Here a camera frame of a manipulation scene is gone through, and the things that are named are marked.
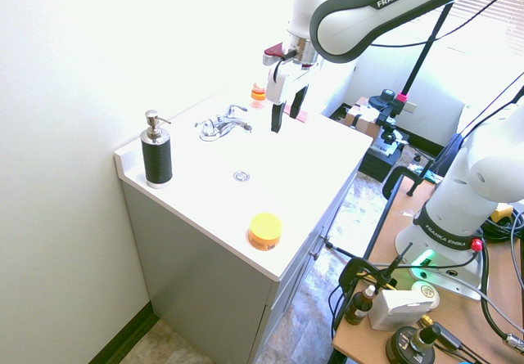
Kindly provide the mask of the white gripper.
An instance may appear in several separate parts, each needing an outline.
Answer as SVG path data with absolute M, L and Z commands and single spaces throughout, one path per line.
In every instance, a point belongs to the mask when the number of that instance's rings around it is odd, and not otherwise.
M 279 61 L 269 71 L 265 96 L 273 103 L 271 131 L 278 133 L 282 127 L 284 104 L 294 96 L 289 116 L 296 119 L 308 91 L 308 85 L 318 72 L 318 63 L 311 66 L 294 61 Z

